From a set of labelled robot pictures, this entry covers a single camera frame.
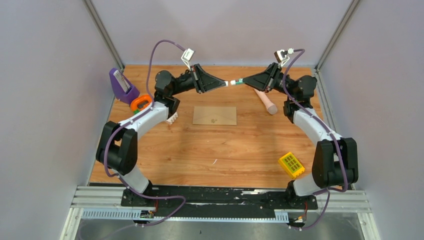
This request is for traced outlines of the yellow toy block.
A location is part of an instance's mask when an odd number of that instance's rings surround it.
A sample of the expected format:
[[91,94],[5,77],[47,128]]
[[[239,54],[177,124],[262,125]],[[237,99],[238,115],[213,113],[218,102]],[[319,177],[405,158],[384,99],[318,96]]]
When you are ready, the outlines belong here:
[[292,152],[286,153],[277,162],[292,179],[296,179],[306,170]]

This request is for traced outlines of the brown paper envelope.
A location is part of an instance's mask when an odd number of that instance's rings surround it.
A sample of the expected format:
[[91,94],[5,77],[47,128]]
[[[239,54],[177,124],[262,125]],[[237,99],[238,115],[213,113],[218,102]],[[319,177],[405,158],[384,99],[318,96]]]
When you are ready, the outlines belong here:
[[195,106],[193,125],[237,125],[237,108],[235,106]]

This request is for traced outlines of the green white glue stick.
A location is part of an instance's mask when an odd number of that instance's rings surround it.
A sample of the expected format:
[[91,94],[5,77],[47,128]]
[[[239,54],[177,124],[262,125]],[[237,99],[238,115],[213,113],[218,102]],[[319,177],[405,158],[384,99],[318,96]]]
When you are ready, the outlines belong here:
[[230,81],[230,84],[231,84],[232,86],[235,86],[235,85],[241,85],[241,84],[244,84],[244,82],[243,82],[243,80],[242,80],[242,79],[235,79],[235,80],[231,80],[231,81]]

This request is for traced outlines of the pink cylindrical tube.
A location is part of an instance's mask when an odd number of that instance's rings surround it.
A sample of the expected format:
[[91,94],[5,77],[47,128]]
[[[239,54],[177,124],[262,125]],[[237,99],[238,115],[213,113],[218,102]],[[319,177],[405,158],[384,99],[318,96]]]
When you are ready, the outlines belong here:
[[263,91],[259,91],[257,89],[253,89],[255,91],[255,93],[257,94],[257,96],[260,98],[260,100],[262,101],[262,103],[264,104],[267,112],[270,115],[275,115],[278,112],[278,108],[277,106],[268,98],[268,96],[266,95],[265,92]]

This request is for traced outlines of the purple holder stand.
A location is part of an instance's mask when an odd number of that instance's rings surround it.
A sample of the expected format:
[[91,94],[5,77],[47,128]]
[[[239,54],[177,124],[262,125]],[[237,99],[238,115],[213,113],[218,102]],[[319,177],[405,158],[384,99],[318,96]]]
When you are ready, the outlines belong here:
[[139,97],[139,90],[117,69],[109,71],[109,79],[114,96],[120,102],[130,105],[133,100]]

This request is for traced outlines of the blue white toy block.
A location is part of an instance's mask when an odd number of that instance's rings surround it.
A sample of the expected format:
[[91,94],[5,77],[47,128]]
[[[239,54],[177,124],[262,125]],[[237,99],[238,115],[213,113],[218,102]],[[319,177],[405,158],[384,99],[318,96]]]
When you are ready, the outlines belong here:
[[165,122],[169,125],[172,125],[177,120],[178,117],[179,117],[178,113],[175,112],[172,116],[166,119]]

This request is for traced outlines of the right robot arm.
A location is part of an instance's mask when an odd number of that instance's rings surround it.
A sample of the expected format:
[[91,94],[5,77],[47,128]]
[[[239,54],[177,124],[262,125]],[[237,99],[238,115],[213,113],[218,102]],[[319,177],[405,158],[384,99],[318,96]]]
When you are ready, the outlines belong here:
[[357,182],[357,142],[336,133],[317,115],[311,104],[318,82],[315,77],[304,75],[293,80],[279,64],[272,63],[263,72],[241,81],[260,92],[276,90],[286,94],[284,115],[315,145],[311,173],[287,185],[285,201],[290,208],[298,209],[311,197],[330,190],[345,192]]

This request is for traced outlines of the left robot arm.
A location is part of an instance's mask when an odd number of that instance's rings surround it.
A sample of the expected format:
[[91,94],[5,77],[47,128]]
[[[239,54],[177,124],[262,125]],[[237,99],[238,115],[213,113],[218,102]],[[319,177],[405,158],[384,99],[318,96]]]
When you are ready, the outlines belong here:
[[142,207],[149,206],[153,201],[153,193],[148,189],[151,182],[137,166],[139,139],[157,124],[172,124],[176,120],[180,100],[175,95],[190,90],[202,94],[228,85],[227,81],[205,72],[199,64],[191,66],[178,77],[167,70],[158,72],[153,102],[126,120],[107,122],[95,159],[103,164],[107,174],[119,177],[127,188],[135,192],[135,202]]

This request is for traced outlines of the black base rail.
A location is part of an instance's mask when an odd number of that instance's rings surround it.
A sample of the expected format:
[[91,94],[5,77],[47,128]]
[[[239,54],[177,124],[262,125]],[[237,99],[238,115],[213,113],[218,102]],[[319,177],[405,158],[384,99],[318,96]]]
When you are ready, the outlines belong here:
[[152,185],[141,197],[129,189],[122,207],[151,208],[156,217],[269,219],[276,210],[317,210],[316,197],[272,188]]

